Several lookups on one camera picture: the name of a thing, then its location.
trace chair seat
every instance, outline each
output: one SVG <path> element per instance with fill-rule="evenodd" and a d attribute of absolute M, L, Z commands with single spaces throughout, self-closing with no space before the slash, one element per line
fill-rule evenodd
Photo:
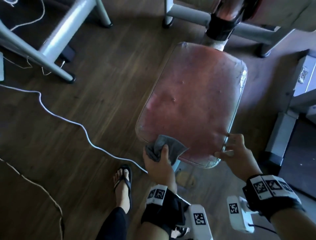
<path fill-rule="evenodd" d="M 232 126 L 247 68 L 214 48 L 182 42 L 173 50 L 136 124 L 136 134 L 154 142 L 159 134 L 189 148 L 180 160 L 214 167 Z"/>

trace black wrist strap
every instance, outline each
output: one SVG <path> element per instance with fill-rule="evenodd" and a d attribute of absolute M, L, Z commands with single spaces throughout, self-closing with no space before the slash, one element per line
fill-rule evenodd
<path fill-rule="evenodd" d="M 280 177 L 273 175 L 251 176 L 243 188 L 249 208 L 258 211 L 268 221 L 276 212 L 294 208 L 304 210 L 299 197 Z"/>
<path fill-rule="evenodd" d="M 166 186 L 157 185 L 151 188 L 141 223 L 152 223 L 171 236 L 176 225 L 185 224 L 184 206 L 181 202 Z"/>

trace flip-flop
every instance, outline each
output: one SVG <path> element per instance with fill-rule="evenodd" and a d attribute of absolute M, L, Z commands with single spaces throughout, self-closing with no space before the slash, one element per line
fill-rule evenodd
<path fill-rule="evenodd" d="M 118 170 L 120 170 L 120 169 L 122 169 L 123 174 L 122 174 L 122 176 L 120 176 L 120 178 L 118 179 L 118 181 L 114 185 L 114 192 L 115 192 L 116 187 L 123 180 L 128 187 L 128 198 L 130 199 L 130 210 L 131 210 L 132 209 L 132 195 L 131 195 L 132 171 L 131 171 L 131 168 L 127 164 L 120 166 L 120 168 Z M 124 177 L 124 170 L 125 169 L 128 170 L 129 181 Z"/>

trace black cable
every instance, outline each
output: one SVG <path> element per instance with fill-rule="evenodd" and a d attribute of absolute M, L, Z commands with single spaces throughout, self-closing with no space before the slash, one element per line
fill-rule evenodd
<path fill-rule="evenodd" d="M 255 225 L 255 224 L 248 224 L 249 227 L 257 227 L 257 228 L 262 228 L 262 229 L 265 229 L 265 230 L 268 230 L 270 232 L 273 232 L 275 234 L 277 234 L 275 231 L 269 229 L 269 228 L 266 228 L 266 227 L 262 227 L 262 226 L 258 226 L 258 225 Z"/>

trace black and white pattern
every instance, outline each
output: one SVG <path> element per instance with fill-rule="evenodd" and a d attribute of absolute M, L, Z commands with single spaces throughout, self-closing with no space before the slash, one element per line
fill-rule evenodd
<path fill-rule="evenodd" d="M 165 196 L 165 192 L 166 192 L 165 190 L 157 189 L 156 194 L 155 194 L 155 198 L 163 199 L 163 197 Z"/>
<path fill-rule="evenodd" d="M 237 203 L 230 203 L 229 204 L 229 211 L 230 211 L 230 213 L 239 213 Z"/>
<path fill-rule="evenodd" d="M 271 190 L 282 190 L 282 187 L 277 180 L 266 180 L 265 182 Z"/>
<path fill-rule="evenodd" d="M 152 198 L 152 197 L 154 196 L 154 194 L 155 194 L 155 191 L 156 191 L 156 189 L 151 190 L 150 193 L 149 193 L 149 195 L 148 195 L 148 198 Z"/>
<path fill-rule="evenodd" d="M 267 192 L 268 189 L 266 188 L 265 184 L 263 181 L 260 181 L 260 182 L 256 182 L 253 184 L 253 187 L 255 188 L 256 192 L 258 194 L 260 193 L 264 193 L 264 192 Z"/>
<path fill-rule="evenodd" d="M 194 213 L 195 225 L 206 225 L 203 213 Z"/>
<path fill-rule="evenodd" d="M 279 181 L 279 183 L 282 185 L 282 187 L 283 187 L 285 190 L 287 190 L 287 191 L 289 191 L 289 192 L 293 192 L 293 190 L 290 188 L 290 186 L 289 186 L 286 182 L 281 182 L 281 181 Z"/>

